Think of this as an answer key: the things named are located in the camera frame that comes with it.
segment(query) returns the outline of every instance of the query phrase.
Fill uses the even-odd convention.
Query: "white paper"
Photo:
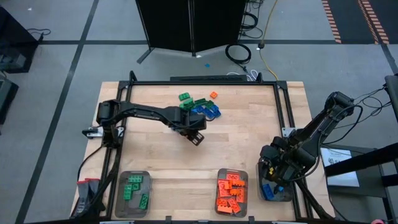
[[[325,167],[335,164],[337,162],[351,159],[351,151],[342,149],[327,149],[321,147],[323,164]],[[328,185],[345,186],[345,187],[359,187],[356,172],[349,172],[346,174],[328,177]]]

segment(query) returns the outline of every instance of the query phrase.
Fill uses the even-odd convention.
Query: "floor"
[[[272,3],[265,0],[259,27],[264,27]],[[0,4],[26,29],[51,29],[45,40],[145,39],[134,0],[1,0]],[[319,0],[279,0],[266,39],[334,40]],[[262,72],[265,80],[273,80],[261,62],[257,46],[247,46],[253,52],[247,67]],[[398,45],[388,45],[387,49],[398,58]],[[147,46],[142,44],[83,45],[72,41],[40,45],[29,73],[9,75],[19,85],[19,91],[1,128],[0,179],[4,181],[0,182],[0,223],[15,222],[40,152],[41,157],[45,156],[43,149],[48,149],[47,159],[25,222],[68,218],[77,168],[87,144],[81,130],[93,119],[101,82],[126,80],[130,70],[134,70],[138,80],[241,72],[225,57],[224,48],[204,52],[202,58],[155,49],[138,64],[137,59],[146,51]],[[389,64],[384,52],[380,45],[315,41],[269,44],[264,56],[281,80],[304,82],[315,116],[333,91],[357,97],[380,88],[384,76],[393,74],[393,64]],[[232,56],[244,57],[244,54],[241,49],[231,48]],[[377,97],[388,101],[385,93],[380,92]],[[354,116],[343,123],[353,121]],[[336,130],[330,139],[345,131]],[[390,107],[359,124],[340,144],[382,147],[396,142],[396,136],[398,125]],[[384,167],[387,174],[393,174],[391,164]],[[398,213],[397,188],[390,189],[390,193]],[[332,200],[349,220],[370,222],[386,216],[377,198],[333,194]]]

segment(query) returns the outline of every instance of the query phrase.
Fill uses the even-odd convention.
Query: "wooden table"
[[[115,99],[117,87],[118,82],[104,82],[98,102]],[[288,87],[295,125],[304,127],[311,121],[311,116],[303,83],[288,82]],[[272,86],[137,85],[132,88],[131,102],[161,108],[178,106],[178,95],[181,93],[189,92],[197,100],[209,99],[212,91],[218,93],[214,102],[220,107],[222,115],[208,122],[207,129],[201,131],[205,140],[199,146],[161,122],[127,119],[119,175],[126,170],[146,170],[153,178],[149,212],[143,219],[164,220],[165,216],[171,215],[173,220],[247,220],[248,216],[254,216],[256,221],[295,220],[292,202],[267,202],[260,200],[257,192],[255,167],[261,147],[270,144],[274,136],[280,136]],[[285,123],[289,126],[282,91],[280,94]],[[100,144],[100,138],[89,140],[85,157]],[[81,170],[81,180],[101,177],[104,155],[105,149],[86,162]],[[214,211],[216,178],[220,168],[248,173],[246,218],[227,217]],[[334,215],[322,166],[307,177],[307,183],[320,205]],[[103,197],[105,205],[108,195],[109,187]],[[305,217],[301,192],[298,197],[302,216]],[[112,218],[119,219],[114,212]]]

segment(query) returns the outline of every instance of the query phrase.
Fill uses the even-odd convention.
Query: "wooden tabletop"
[[[296,127],[304,127],[311,121],[311,116],[303,83],[288,82],[288,87]],[[117,91],[118,82],[104,82],[98,102],[115,99]],[[171,215],[173,220],[247,220],[248,216],[254,216],[256,221],[295,220],[292,202],[267,202],[259,199],[257,192],[255,168],[261,147],[270,144],[274,136],[280,136],[272,86],[138,85],[132,88],[131,102],[160,108],[178,106],[178,95],[181,93],[189,92],[194,100],[198,100],[209,99],[212,91],[218,93],[213,101],[222,115],[207,122],[207,129],[200,131],[205,139],[199,146],[161,122],[127,119],[119,175],[127,170],[146,170],[153,180],[149,211],[142,219],[164,220],[165,216]],[[280,94],[285,124],[289,126],[282,91]],[[88,140],[85,157],[100,144],[100,138]],[[81,170],[81,180],[101,177],[104,155],[105,149],[86,162]],[[248,173],[246,218],[227,217],[214,211],[216,179],[220,168]],[[307,184],[320,205],[334,215],[322,166],[307,177]],[[103,197],[105,205],[108,196],[109,187]],[[298,197],[302,216],[305,217],[301,192]],[[112,218],[119,219],[114,212]]]

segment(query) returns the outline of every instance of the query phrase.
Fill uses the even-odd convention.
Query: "yellow cable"
[[[275,8],[277,2],[278,2],[278,0],[275,0],[275,3],[274,3],[274,5],[272,6],[272,9],[271,9],[271,11],[269,12],[268,20],[267,20],[267,24],[266,24],[266,28],[264,29],[264,34],[263,34],[262,39],[261,39],[261,44],[264,44],[264,48],[266,47],[266,45],[265,45],[265,43],[264,43],[264,38],[266,38],[268,23],[269,23],[269,21],[270,21],[270,19],[271,19],[272,12],[274,12],[274,8]],[[261,54],[261,49],[259,50],[259,52],[260,52],[260,58],[261,58],[262,62],[264,62],[264,65],[266,65],[266,68],[268,69],[268,72],[270,72],[271,74],[273,74],[273,76],[276,78],[276,80],[279,80],[279,78],[278,78],[278,76],[276,75],[276,73],[275,73],[274,71],[272,71],[272,70],[269,68],[269,66],[267,65],[267,62],[263,59],[262,54]]]

